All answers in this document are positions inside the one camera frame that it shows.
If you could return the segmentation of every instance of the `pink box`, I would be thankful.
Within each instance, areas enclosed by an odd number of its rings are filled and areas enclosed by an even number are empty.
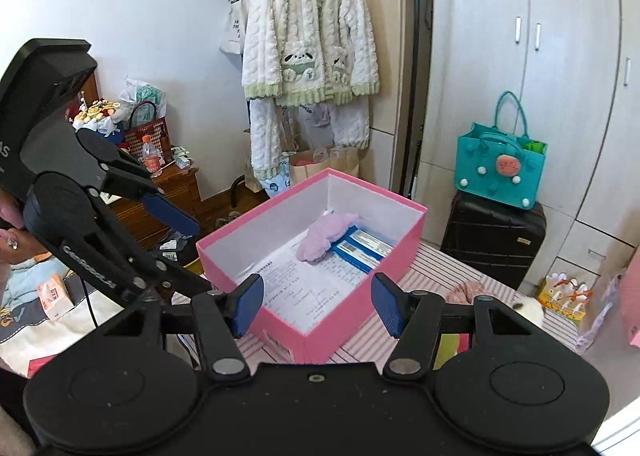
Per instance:
[[[620,282],[620,311],[629,344],[640,347],[640,249]]]
[[[327,211],[361,216],[369,230],[393,244],[391,253],[311,331],[301,333],[263,306],[250,331],[295,363],[322,364],[374,312],[375,271],[399,281],[415,259],[427,209],[414,201],[325,169],[238,217],[197,243],[207,279],[230,292],[257,262],[305,232]]]

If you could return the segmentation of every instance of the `white sweater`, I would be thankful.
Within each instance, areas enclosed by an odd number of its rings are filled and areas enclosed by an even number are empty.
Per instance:
[[[242,85],[247,98],[278,105],[333,100],[380,89],[365,0],[250,0]]]

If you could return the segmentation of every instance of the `human hand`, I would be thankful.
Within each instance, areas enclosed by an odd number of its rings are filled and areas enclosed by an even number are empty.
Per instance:
[[[0,217],[16,227],[0,229],[0,263],[20,264],[47,251],[29,232],[19,230],[24,226],[20,207],[15,198],[4,189],[0,189]],[[16,241],[17,248],[9,246],[9,239]]]

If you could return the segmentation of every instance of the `plastic bottle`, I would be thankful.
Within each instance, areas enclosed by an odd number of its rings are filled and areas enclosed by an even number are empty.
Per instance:
[[[160,153],[151,142],[151,137],[148,134],[142,137],[142,161],[146,169],[151,172],[152,178],[156,178],[162,173],[160,171]]]

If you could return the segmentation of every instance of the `white wall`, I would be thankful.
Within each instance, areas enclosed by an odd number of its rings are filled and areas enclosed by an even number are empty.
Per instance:
[[[218,50],[228,0],[0,0],[0,74],[34,37],[81,38],[114,99],[124,78],[168,93],[172,141],[191,151],[201,197],[228,189],[248,155],[238,57]]]

